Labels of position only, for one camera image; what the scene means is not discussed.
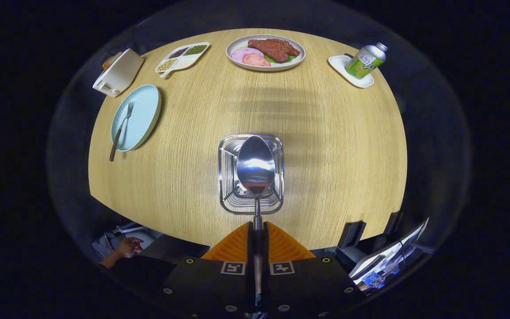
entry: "metal spoon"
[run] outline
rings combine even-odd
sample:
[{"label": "metal spoon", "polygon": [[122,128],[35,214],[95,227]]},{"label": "metal spoon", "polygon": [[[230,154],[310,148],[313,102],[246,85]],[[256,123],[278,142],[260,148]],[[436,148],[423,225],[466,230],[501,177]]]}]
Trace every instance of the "metal spoon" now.
[{"label": "metal spoon", "polygon": [[251,136],[241,146],[237,155],[237,177],[239,182],[255,197],[255,292],[261,293],[261,236],[263,221],[261,219],[261,193],[266,190],[275,179],[275,159],[265,140],[259,136]]}]

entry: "wire basket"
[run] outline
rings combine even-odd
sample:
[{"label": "wire basket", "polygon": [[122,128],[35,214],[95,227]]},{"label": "wire basket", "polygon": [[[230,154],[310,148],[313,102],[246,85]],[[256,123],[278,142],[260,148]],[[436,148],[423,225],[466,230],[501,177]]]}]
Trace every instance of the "wire basket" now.
[{"label": "wire basket", "polygon": [[230,214],[254,215],[255,197],[237,178],[237,155],[245,140],[257,135],[269,146],[275,159],[275,179],[261,194],[261,214],[274,214],[283,206],[285,161],[281,140],[270,134],[229,135],[218,149],[218,176],[221,207]]}]

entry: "fork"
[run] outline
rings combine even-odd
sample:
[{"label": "fork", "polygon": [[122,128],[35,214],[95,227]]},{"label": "fork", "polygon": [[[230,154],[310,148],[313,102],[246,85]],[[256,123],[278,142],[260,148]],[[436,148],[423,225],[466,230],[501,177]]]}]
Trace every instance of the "fork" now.
[{"label": "fork", "polygon": [[113,140],[112,151],[111,151],[111,153],[109,153],[109,161],[110,162],[113,162],[113,158],[115,157],[115,151],[117,149],[117,143],[119,142],[119,136],[121,136],[121,128],[123,127],[123,123],[125,122],[126,119],[129,119],[129,117],[131,117],[131,113],[133,112],[134,105],[135,105],[135,102],[133,102],[133,101],[131,101],[127,105],[127,116],[125,117],[125,119],[123,119],[123,121],[121,121],[121,125],[119,125],[119,129],[117,130],[117,134],[115,135],[115,139]]}]

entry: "small white saucer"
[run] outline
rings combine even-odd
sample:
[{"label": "small white saucer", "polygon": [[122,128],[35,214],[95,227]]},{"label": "small white saucer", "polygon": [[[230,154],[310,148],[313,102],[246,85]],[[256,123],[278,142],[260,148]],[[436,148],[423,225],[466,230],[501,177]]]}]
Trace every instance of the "small white saucer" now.
[{"label": "small white saucer", "polygon": [[328,58],[328,62],[330,63],[330,65],[332,65],[332,67],[336,69],[336,71],[338,71],[338,73],[340,73],[342,77],[350,81],[351,84],[357,87],[365,88],[375,83],[371,74],[367,74],[362,79],[357,79],[350,75],[348,71],[346,71],[345,67],[351,60],[352,59],[348,56],[332,56]]}]

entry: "round table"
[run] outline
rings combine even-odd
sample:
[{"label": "round table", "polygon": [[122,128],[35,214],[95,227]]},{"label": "round table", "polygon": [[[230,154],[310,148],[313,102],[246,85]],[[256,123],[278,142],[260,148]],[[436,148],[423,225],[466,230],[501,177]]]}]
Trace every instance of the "round table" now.
[{"label": "round table", "polygon": [[[254,34],[292,39],[306,58],[278,72],[229,61],[226,46]],[[210,47],[193,66],[159,78],[155,67],[165,55],[198,42]],[[283,143],[285,201],[264,222],[308,249],[335,246],[347,222],[367,223],[362,238],[382,233],[403,200],[405,131],[381,70],[371,73],[374,85],[359,89],[328,64],[330,56],[357,51],[301,32],[253,28],[197,35],[144,54],[131,86],[106,97],[97,116],[89,147],[91,195],[143,226],[214,245],[251,220],[219,204],[218,145],[228,135],[267,133]],[[144,84],[161,92],[158,122],[139,148],[109,162],[113,116]]]}]

